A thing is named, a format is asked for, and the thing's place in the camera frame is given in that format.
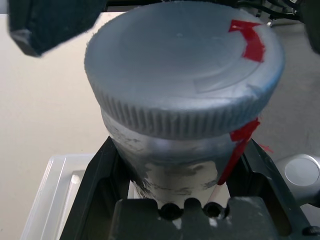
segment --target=red tape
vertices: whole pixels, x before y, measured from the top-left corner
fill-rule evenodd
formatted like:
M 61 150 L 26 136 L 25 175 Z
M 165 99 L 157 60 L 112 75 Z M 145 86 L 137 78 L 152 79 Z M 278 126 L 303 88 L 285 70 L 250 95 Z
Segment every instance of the red tape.
M 252 133 L 254 132 L 254 130 L 256 130 L 256 128 L 259 125 L 260 122 L 258 121 L 258 118 L 256 118 L 255 120 L 244 125 L 242 128 L 230 133 L 231 140 L 233 142 L 238 143 L 236 144 L 236 147 L 233 149 L 230 160 L 217 183 L 218 185 L 222 185 L 227 181 L 228 177 L 230 176 L 232 170 L 236 166 L 241 155 L 244 153 L 245 148 L 251 139 Z

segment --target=jar body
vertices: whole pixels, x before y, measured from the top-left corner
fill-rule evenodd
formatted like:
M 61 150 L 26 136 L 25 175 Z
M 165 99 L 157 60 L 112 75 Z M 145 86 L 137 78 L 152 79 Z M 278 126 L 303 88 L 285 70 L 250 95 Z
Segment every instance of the jar body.
M 166 203 L 183 208 L 188 198 L 204 206 L 237 145 L 229 133 L 187 140 L 147 136 L 101 113 L 138 196 L 155 199 L 159 208 Z

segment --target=white residue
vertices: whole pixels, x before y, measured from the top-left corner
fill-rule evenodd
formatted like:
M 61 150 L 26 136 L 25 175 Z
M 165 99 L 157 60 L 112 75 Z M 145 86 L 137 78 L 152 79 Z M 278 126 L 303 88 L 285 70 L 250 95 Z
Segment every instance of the white residue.
M 217 220 L 215 220 L 214 218 L 211 218 L 211 217 L 209 217 L 209 224 L 210 224 L 210 226 L 215 227 L 215 228 L 218 226 Z
M 226 219 L 226 223 L 227 223 L 228 225 L 232 225 L 231 217 L 230 217 L 230 216 L 227 216 L 225 219 Z
M 178 230 L 181 229 L 181 224 L 182 224 L 181 218 L 173 220 L 172 223 L 175 225 L 176 229 L 178 229 Z
M 252 204 L 253 206 L 255 206 L 256 208 L 260 208 L 260 206 L 255 202 L 253 201 L 250 197 L 246 197 L 246 196 L 239 196 L 237 197 L 238 200 L 242 200 L 242 201 L 245 201 L 247 203 L 250 203 Z

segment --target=black cable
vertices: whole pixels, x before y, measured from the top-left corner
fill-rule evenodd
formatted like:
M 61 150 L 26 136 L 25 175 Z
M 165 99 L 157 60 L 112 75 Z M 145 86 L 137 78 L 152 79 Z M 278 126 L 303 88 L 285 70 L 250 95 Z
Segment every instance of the black cable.
M 296 20 L 296 21 L 300 21 L 300 17 L 297 15 L 293 15 L 293 14 L 286 14 L 286 13 L 281 13 L 281 12 L 277 12 L 277 11 L 273 11 L 270 8 L 267 8 L 265 6 L 262 6 L 260 4 L 251 2 L 251 1 L 238 1 L 237 5 L 238 8 L 240 7 L 251 7 L 251 8 L 255 8 L 258 10 L 261 10 L 267 14 L 272 15 L 273 17 L 276 18 L 280 18 L 280 19 L 290 19 L 290 20 Z

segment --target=silver knob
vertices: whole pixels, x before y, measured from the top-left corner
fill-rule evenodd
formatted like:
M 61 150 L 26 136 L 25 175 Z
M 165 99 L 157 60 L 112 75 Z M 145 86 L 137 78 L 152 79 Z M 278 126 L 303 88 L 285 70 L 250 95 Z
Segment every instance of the silver knob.
M 298 154 L 277 161 L 276 166 L 300 206 L 320 205 L 320 157 Z

